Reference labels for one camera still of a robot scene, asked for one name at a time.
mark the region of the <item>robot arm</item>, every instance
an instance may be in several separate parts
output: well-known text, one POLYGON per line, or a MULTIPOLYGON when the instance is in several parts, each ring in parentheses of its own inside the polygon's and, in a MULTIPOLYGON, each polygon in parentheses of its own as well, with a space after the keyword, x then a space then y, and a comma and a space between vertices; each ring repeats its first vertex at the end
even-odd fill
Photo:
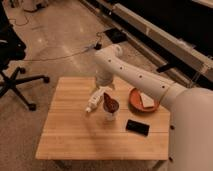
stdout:
POLYGON ((158 100, 167 109, 170 109, 174 99, 186 90, 185 87, 174 81, 120 60, 118 57, 122 54, 122 48, 119 45, 111 45, 96 53, 95 61, 101 66, 97 72, 97 85, 110 84, 113 81, 113 74, 116 74, 138 90, 158 100))
POLYGON ((101 66, 96 84, 106 86, 118 75, 140 91, 158 100, 171 112, 168 171, 213 170, 213 92, 185 87, 121 61, 122 49, 111 45, 98 51, 101 66))

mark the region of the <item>office chair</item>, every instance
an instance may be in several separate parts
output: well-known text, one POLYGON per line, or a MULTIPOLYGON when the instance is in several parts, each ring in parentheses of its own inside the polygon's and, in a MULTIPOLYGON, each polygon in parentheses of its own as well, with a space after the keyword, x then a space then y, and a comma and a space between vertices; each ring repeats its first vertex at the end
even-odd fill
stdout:
POLYGON ((38 79, 43 79, 44 83, 49 83, 49 77, 38 75, 17 79, 19 73, 24 74, 26 72, 25 68, 21 67, 17 67, 10 77, 3 72, 8 68, 11 60, 23 60, 25 58, 25 49, 26 45, 13 30, 13 26, 9 23, 4 11, 2 0, 0 0, 0 75, 3 78, 3 82, 0 82, 0 98, 8 90, 12 90, 27 105, 29 110, 35 111, 36 104, 29 103, 16 86, 38 79))

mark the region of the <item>cell phone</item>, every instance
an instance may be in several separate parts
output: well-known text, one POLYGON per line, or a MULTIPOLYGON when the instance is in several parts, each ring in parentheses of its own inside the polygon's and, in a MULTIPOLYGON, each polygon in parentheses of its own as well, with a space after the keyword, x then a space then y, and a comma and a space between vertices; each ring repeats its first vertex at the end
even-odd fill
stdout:
POLYGON ((134 131, 134 132, 143 134, 145 136, 148 136, 148 134, 149 134, 149 127, 150 126, 147 124, 133 121, 130 119, 128 120, 127 125, 126 125, 127 130, 134 131))

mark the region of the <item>chair wheel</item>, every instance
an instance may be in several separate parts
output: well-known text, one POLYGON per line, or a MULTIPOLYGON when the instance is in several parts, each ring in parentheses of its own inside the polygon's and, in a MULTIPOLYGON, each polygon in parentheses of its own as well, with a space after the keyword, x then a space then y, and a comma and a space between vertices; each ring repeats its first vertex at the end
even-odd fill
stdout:
POLYGON ((21 74, 25 74, 26 73, 26 69, 25 68, 20 68, 20 73, 21 74))
POLYGON ((36 104, 32 103, 28 105, 30 111, 36 111, 36 104))
POLYGON ((50 82, 50 78, 49 77, 44 77, 44 83, 49 83, 50 82))

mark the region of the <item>gray floor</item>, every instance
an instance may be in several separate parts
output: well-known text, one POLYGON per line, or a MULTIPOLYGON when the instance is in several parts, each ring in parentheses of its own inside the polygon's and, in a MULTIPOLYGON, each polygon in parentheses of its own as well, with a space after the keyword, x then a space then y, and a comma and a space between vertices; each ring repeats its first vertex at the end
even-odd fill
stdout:
MULTIPOLYGON (((9 18, 16 18, 18 24, 25 22, 20 8, 11 9, 8 1, 4 5, 9 18)), ((53 59, 83 51, 96 42, 97 32, 109 28, 77 0, 52 0, 49 7, 25 15, 29 24, 14 28, 27 44, 27 60, 53 59)), ((103 43, 107 46, 110 41, 104 37, 103 43)), ((125 42, 121 46, 125 52, 123 60, 155 72, 156 67, 130 44, 125 42)), ((36 148, 59 77, 94 76, 94 52, 56 61, 10 63, 7 74, 19 65, 26 67, 26 76, 46 74, 51 83, 36 81, 20 86, 23 94, 37 103, 36 112, 29 112, 12 92, 0 99, 0 171, 61 170, 52 161, 36 160, 36 148)), ((66 161, 66 164, 72 165, 73 171, 146 171, 154 161, 66 161)))

